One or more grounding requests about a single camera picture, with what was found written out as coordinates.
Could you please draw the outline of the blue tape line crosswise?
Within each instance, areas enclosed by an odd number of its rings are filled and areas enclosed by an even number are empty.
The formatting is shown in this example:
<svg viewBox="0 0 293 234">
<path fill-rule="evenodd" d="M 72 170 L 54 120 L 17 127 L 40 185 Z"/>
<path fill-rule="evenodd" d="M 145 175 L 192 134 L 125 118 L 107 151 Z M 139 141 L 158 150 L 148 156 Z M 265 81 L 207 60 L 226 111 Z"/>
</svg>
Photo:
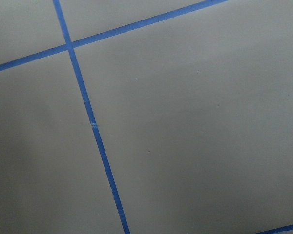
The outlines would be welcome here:
<svg viewBox="0 0 293 234">
<path fill-rule="evenodd" d="M 0 72 L 7 70 L 7 69 L 10 69 L 10 68 L 13 68 L 13 67 L 23 65 L 23 64 L 27 64 L 29 62 L 36 61 L 36 60 L 39 60 L 39 59 L 42 59 L 42 58 L 45 58 L 48 56 L 59 54 L 64 51 L 68 51 L 69 48 L 81 47 L 81 46 L 91 44 L 91 43 L 94 43 L 94 42 L 97 42 L 100 40 L 104 40 L 106 38 L 120 35 L 120 34 L 129 32 L 129 31 L 133 31 L 133 30 L 136 30 L 136 29 L 139 29 L 142 27 L 146 27 L 146 26 L 149 26 L 149 25 L 161 22 L 161 21 L 172 19 L 172 18 L 181 16 L 181 15 L 185 15 L 185 14 L 195 12 L 195 11 L 198 11 L 198 10 L 201 10 L 204 8 L 208 8 L 208 7 L 211 7 L 211 6 L 214 6 L 217 4 L 221 4 L 221 3 L 223 3 L 222 0 L 205 0 L 205 1 L 195 3 L 195 4 L 192 4 L 189 6 L 185 6 L 185 7 L 179 8 L 179 9 L 165 12 L 165 13 L 147 18 L 147 19 L 143 19 L 143 20 L 139 20 L 139 21 L 127 24 L 127 25 L 123 25 L 121 27 L 107 30 L 107 31 L 104 31 L 104 32 L 101 32 L 101 33 L 98 33 L 95 35 L 91 35 L 89 37 L 85 37 L 85 38 L 82 38 L 79 40 L 72 41 L 70 34 L 69 34 L 67 24 L 66 24 L 66 21 L 65 21 L 65 18 L 64 18 L 64 13 L 63 13 L 61 4 L 58 0 L 55 0 L 55 1 L 53 1 L 53 5 L 55 8 L 57 17 L 58 17 L 59 25 L 61 27 L 61 31 L 63 34 L 65 44 L 60 45 L 60 46 L 56 46 L 56 47 L 53 47 L 53 48 L 50 48 L 50 49 L 47 49 L 44 51 L 40 51 L 40 52 L 31 54 L 31 55 L 28 55 L 28 56 L 25 56 L 22 58 L 18 58 L 18 59 L 15 59 L 15 60 L 3 63 L 3 64 L 0 64 Z"/>
</svg>

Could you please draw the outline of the blue tape line lengthwise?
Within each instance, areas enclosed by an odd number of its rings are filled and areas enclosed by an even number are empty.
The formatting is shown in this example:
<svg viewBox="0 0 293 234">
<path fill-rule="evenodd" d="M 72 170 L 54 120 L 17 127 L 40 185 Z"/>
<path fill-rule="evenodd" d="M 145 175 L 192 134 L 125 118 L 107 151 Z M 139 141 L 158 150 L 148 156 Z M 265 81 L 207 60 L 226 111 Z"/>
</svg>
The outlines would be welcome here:
<svg viewBox="0 0 293 234">
<path fill-rule="evenodd" d="M 69 30 L 68 30 L 68 27 L 67 27 L 67 24 L 65 21 L 65 17 L 63 14 L 63 10 L 62 10 L 60 1 L 54 0 L 53 5 L 54 5 L 54 8 L 55 8 L 55 11 L 57 14 L 57 18 L 59 21 L 59 25 L 60 25 L 60 28 L 62 31 L 64 41 L 66 44 L 66 49 L 69 53 L 69 57 L 70 57 L 70 61 L 71 61 L 71 64 L 72 64 L 72 67 L 74 70 L 74 74 L 77 79 L 78 87 L 79 87 L 79 90 L 80 90 L 80 93 L 81 93 L 81 96 L 82 96 L 82 99 L 84 102 L 84 106 L 85 106 L 86 113 L 87 113 L 87 116 L 89 119 L 89 123 L 91 125 L 92 132 L 93 132 L 93 135 L 94 135 L 94 138 L 95 138 L 95 141 L 96 141 L 96 144 L 97 144 L 100 156 L 101 156 L 101 160 L 103 163 L 105 174 L 106 174 L 106 177 L 107 177 L 107 180 L 108 180 L 108 183 L 109 183 L 112 195 L 113 195 L 114 203 L 116 205 L 117 213 L 118 213 L 118 216 L 119 216 L 124 233 L 129 234 L 130 233 L 129 225 L 128 225 L 126 215 L 125 215 L 125 212 L 124 212 L 124 209 L 122 206 L 122 202 L 121 202 L 121 199 L 120 199 L 120 196 L 118 193 L 118 189 L 117 189 L 117 185 L 116 185 L 116 182 L 115 182 L 115 179 L 113 176 L 113 172 L 110 167 L 110 163 L 109 163 L 109 160 L 108 160 L 108 157 L 106 154 L 106 150 L 105 150 L 105 147 L 104 147 L 104 144 L 102 141 L 99 127 L 98 127 L 97 121 L 95 119 L 92 105 L 91 105 L 91 102 L 90 102 L 90 99 L 89 99 L 89 96 L 87 93 L 87 88 L 86 88 L 86 85 L 84 82 L 84 78 L 82 76 L 80 65 L 78 63 L 78 59 L 77 59 L 77 56 L 76 56 L 76 53 L 75 53 L 75 50 L 73 47 L 73 43 L 70 38 L 70 33 L 69 33 Z"/>
</svg>

